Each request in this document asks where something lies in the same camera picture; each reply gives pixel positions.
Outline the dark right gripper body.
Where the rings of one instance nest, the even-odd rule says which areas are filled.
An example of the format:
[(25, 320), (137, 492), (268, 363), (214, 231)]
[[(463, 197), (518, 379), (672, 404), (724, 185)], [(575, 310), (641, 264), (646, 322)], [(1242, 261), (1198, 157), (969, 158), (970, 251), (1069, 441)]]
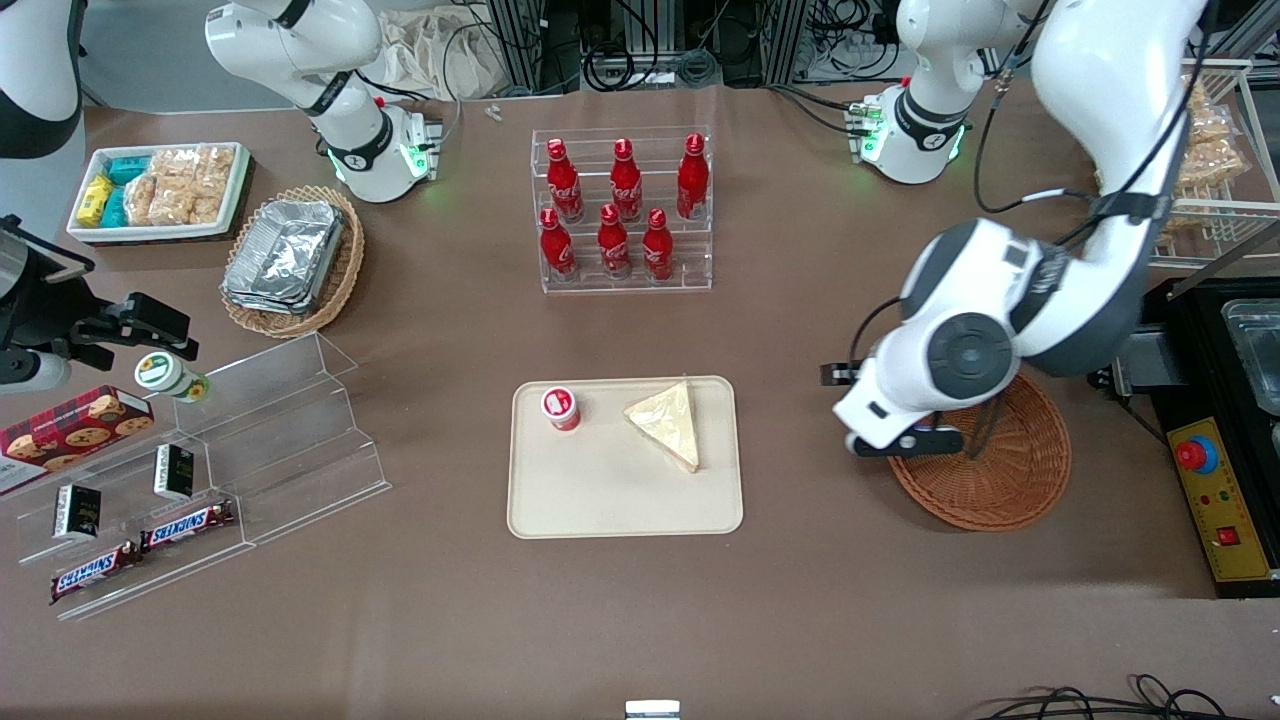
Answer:
[(91, 260), (31, 234), (14, 215), (4, 217), (1, 228), (4, 351), (50, 345), (99, 313), (84, 279)]

